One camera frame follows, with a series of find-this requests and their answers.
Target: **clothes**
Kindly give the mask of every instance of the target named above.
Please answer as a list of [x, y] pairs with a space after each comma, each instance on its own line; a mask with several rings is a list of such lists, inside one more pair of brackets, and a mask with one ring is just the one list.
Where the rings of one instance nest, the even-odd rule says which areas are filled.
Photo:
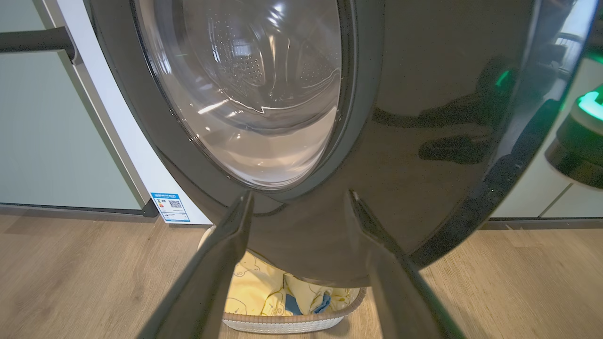
[[[272, 317], [333, 312], [349, 306], [359, 291], [303, 282], [246, 252], [235, 266], [224, 312]], [[296, 303], [298, 313], [287, 300]]]

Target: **wooden floor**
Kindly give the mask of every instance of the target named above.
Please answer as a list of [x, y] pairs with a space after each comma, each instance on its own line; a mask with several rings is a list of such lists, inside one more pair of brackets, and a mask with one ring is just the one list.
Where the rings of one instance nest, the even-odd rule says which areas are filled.
[[[203, 229], [0, 209], [0, 339], [133, 338]], [[422, 271], [469, 338], [603, 338], [603, 229], [478, 231]], [[369, 294], [323, 332], [222, 339], [380, 338]]]

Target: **blue fabric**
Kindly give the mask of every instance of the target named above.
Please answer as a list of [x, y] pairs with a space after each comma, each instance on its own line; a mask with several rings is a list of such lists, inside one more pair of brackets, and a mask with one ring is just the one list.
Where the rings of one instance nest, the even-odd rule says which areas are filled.
[[[324, 312], [325, 309], [327, 309], [327, 307], [329, 307], [329, 305], [331, 304], [331, 296], [328, 295], [327, 293], [323, 294], [323, 302], [318, 305], [315, 309], [314, 309], [314, 314], [319, 314]], [[285, 296], [285, 310], [293, 313], [293, 315], [302, 315], [302, 312], [300, 311], [300, 307], [297, 305], [297, 299], [295, 299], [294, 296], [287, 294]]]

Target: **white woven basket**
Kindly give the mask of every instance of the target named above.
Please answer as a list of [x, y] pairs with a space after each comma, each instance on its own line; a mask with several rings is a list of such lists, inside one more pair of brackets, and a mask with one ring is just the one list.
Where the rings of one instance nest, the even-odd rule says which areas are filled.
[[358, 297], [349, 306], [336, 312], [294, 315], [290, 317], [264, 317], [261, 315], [224, 313], [222, 321], [226, 326], [242, 332], [293, 334], [321, 331], [337, 325], [346, 315], [358, 308], [366, 293], [366, 288], [361, 288]]

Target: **black front panel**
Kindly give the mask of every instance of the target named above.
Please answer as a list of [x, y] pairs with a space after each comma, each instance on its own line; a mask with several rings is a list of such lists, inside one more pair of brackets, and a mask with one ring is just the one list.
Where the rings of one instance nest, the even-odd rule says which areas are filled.
[[[595, 10], [584, 1], [340, 1], [350, 64], [338, 143], [296, 187], [256, 193], [261, 212], [272, 212], [254, 217], [249, 248], [305, 279], [367, 284], [344, 224], [349, 189], [416, 263], [454, 248], [509, 193], [550, 129], [589, 26], [571, 22], [590, 22]], [[93, 10], [141, 126], [218, 219], [244, 185], [212, 165], [169, 111], [143, 63], [134, 7], [96, 1]]]

